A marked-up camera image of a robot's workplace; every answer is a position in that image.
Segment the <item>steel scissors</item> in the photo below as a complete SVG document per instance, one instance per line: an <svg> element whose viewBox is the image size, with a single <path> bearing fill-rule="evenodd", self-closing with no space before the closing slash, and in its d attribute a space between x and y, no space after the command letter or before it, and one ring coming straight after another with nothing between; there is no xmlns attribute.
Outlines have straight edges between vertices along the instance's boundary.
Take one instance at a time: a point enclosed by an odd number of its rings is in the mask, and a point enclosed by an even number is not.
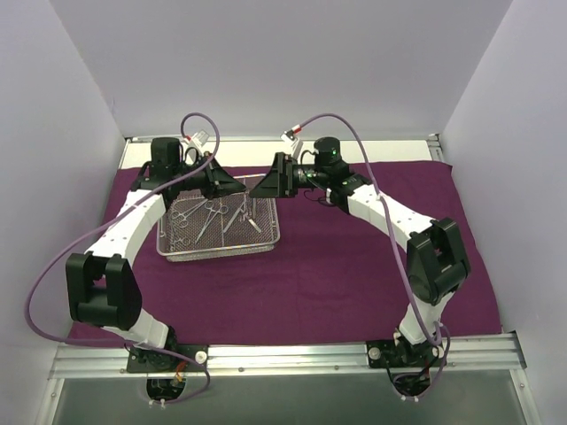
<svg viewBox="0 0 567 425"><path fill-rule="evenodd" d="M208 214L203 227L201 228L195 239L195 243L198 243L200 241L216 216L224 215L229 210L226 205L216 205L213 201L206 201L204 208L208 211Z"/></svg>

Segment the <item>purple cloth wrap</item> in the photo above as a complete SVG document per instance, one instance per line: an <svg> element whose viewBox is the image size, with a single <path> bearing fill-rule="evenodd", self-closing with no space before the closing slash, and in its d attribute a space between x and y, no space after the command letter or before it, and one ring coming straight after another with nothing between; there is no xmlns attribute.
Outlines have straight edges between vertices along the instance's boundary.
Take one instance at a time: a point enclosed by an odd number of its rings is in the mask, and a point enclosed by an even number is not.
<svg viewBox="0 0 567 425"><path fill-rule="evenodd" d="M412 210L455 220L471 265L442 313L453 336L501 332L496 296L465 217L451 166L379 162L379 187ZM388 339L408 298L387 236L304 195L276 203L272 251L172 263L148 236L134 275L146 311L186 344L324 344Z"/></svg>

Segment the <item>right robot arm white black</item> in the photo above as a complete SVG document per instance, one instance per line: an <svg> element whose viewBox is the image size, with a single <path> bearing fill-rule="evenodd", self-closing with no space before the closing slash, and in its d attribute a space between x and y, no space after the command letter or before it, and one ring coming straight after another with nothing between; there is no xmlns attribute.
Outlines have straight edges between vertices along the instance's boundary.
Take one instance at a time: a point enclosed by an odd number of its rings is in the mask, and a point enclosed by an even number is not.
<svg viewBox="0 0 567 425"><path fill-rule="evenodd" d="M254 198L292 198L300 189L321 189L326 201L389 236L408 295L408 309L394 334L393 354L411 366L425 354L424 342L439 346L441 315L470 274L470 262L457 223L413 211L355 172L332 136L315 141L314 162L305 165L303 143L292 132L267 174L251 190Z"/></svg>

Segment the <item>metal mesh instrument tray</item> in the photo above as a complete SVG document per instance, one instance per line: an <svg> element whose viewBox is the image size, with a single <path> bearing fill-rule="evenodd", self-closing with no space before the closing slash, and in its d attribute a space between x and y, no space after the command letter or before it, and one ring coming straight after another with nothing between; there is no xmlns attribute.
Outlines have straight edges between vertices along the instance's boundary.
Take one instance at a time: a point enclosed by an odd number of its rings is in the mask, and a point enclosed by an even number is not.
<svg viewBox="0 0 567 425"><path fill-rule="evenodd" d="M218 215L198 243L195 239L205 223L208 211L203 205L189 218L187 228L179 228L170 220L173 211L185 211L201 201L213 201L216 205L226 205L229 210ZM236 220L231 229L223 234L234 211L245 202L246 214ZM246 221L252 218L262 229L258 233ZM187 237L190 245L181 250L170 251L168 243L173 237ZM156 251L170 262L187 262L222 257L233 257L271 251L280 240L280 227L276 201L266 198L251 198L247 192L227 197L207 200L197 190L185 191L172 203L167 213L160 219L157 230Z"/></svg>

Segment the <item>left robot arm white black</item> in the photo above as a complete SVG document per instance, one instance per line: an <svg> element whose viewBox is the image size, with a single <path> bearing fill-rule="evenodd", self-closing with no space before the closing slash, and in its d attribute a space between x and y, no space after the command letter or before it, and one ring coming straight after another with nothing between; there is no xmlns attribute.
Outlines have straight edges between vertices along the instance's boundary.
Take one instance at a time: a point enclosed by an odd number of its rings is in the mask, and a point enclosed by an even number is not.
<svg viewBox="0 0 567 425"><path fill-rule="evenodd" d="M144 310L133 265L156 223L182 192L190 190L210 201L243 193L246 186L212 153L198 154L189 165L178 139L153 139L151 158L139 169L116 221L84 253L73 253L66 261L72 320L148 349L147 361L159 371L178 362L175 332Z"/></svg>

